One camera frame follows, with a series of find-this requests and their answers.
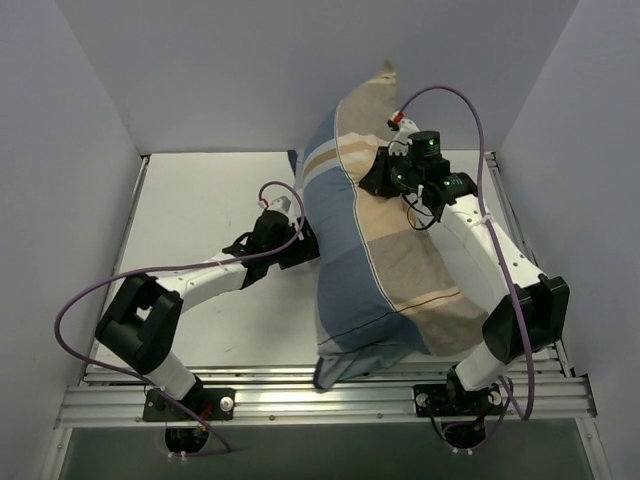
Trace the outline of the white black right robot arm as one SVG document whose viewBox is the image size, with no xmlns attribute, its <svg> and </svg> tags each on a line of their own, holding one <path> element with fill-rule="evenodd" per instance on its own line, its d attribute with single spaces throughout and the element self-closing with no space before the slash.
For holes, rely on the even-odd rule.
<svg viewBox="0 0 640 480">
<path fill-rule="evenodd" d="M 498 300 L 482 326 L 482 340 L 453 369 L 444 400 L 455 412 L 469 411 L 480 390 L 523 360 L 534 372 L 533 355 L 562 335 L 569 287 L 527 259 L 493 219 L 483 181 L 452 170 L 437 131 L 400 128 L 382 146 L 361 188 L 376 196 L 410 195 L 471 256 Z"/>
</svg>

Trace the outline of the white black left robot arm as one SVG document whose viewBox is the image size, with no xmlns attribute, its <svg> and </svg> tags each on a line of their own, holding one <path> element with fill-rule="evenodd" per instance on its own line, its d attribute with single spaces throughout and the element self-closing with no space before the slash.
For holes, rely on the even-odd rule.
<svg viewBox="0 0 640 480">
<path fill-rule="evenodd" d="M 201 381 L 172 352 L 181 314 L 253 285 L 273 265 L 285 270 L 318 257 L 316 236 L 304 218 L 293 223 L 284 211 L 268 209 L 206 268 L 127 276 L 96 327 L 96 339 L 166 392 L 166 408 L 177 418 L 190 419 L 201 409 Z"/>
</svg>

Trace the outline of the blue beige striped pillowcase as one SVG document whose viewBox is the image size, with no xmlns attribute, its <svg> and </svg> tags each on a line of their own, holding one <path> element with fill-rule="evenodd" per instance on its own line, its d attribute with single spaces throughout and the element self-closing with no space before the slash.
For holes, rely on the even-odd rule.
<svg viewBox="0 0 640 480">
<path fill-rule="evenodd" d="M 421 353 L 454 356 L 482 338 L 486 312 L 468 300 L 397 198 L 359 183 L 391 140 L 396 71 L 384 63 L 327 114 L 295 167 L 295 187 L 319 246 L 318 360 L 313 383 L 336 383 Z"/>
</svg>

